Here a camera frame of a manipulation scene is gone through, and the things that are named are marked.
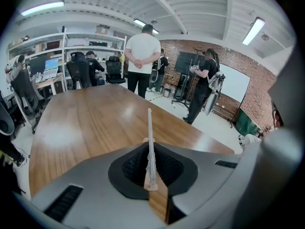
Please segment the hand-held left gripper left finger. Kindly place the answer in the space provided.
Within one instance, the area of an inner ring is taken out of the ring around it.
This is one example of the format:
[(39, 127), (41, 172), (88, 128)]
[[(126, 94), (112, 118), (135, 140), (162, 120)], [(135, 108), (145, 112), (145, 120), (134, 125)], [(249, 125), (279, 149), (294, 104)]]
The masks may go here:
[(69, 185), (82, 188), (72, 208), (63, 219), (75, 229), (159, 229), (165, 223), (153, 212), (147, 200), (129, 199), (115, 189), (108, 179), (110, 164), (135, 146), (86, 159), (50, 182), (31, 198), (41, 211)]

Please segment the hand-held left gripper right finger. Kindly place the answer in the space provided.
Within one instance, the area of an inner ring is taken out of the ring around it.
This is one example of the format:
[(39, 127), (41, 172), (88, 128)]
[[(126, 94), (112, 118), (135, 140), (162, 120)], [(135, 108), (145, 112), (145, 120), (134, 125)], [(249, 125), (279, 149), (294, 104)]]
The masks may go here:
[(168, 186), (167, 222), (175, 229), (213, 228), (228, 211), (234, 196), (228, 189), (241, 155), (210, 153), (161, 144), (180, 161), (183, 172)]

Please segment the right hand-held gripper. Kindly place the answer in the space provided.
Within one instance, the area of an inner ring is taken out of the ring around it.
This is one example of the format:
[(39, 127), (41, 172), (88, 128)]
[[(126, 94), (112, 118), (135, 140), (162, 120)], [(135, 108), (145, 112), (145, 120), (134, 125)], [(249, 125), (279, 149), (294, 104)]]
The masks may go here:
[(305, 53), (295, 48), (269, 90), (281, 127), (261, 143), (234, 229), (305, 226)]

